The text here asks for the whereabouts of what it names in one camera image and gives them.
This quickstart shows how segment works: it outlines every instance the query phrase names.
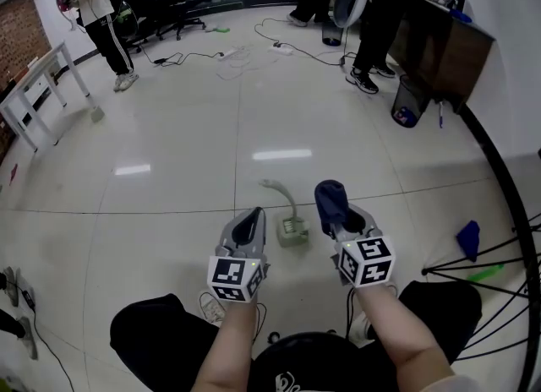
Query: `office chair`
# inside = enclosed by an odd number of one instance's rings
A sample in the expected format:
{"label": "office chair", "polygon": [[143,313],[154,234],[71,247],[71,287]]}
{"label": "office chair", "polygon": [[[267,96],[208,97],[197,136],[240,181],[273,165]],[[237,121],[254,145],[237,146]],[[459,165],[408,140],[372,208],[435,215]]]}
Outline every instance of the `office chair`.
{"label": "office chair", "polygon": [[186,19],[189,9],[201,2],[201,0],[149,0],[152,16],[156,21],[156,36],[163,41],[163,35],[170,30],[177,31],[177,41],[180,41],[180,32],[186,25],[201,25],[205,23],[199,18]]}

